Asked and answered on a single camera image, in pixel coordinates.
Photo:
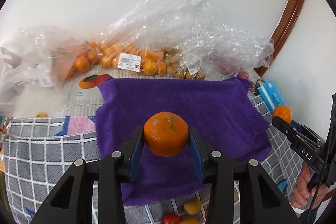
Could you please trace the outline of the person's right hand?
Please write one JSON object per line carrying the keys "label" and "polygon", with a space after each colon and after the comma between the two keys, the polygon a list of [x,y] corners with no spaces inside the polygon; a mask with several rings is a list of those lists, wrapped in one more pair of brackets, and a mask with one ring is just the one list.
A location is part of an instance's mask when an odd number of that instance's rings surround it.
{"label": "person's right hand", "polygon": [[[295,187],[293,188],[293,192],[290,195],[290,204],[291,206],[295,208],[302,208],[303,206],[306,206],[307,200],[312,195],[315,195],[317,187],[315,186],[312,190],[309,190],[307,187],[308,182],[311,179],[311,172],[309,169],[309,166],[304,161],[301,169],[301,173],[297,177],[297,183]],[[319,207],[321,204],[323,198],[328,193],[329,188],[322,184],[319,188],[317,198],[315,200],[315,203],[313,205],[313,209]]]}

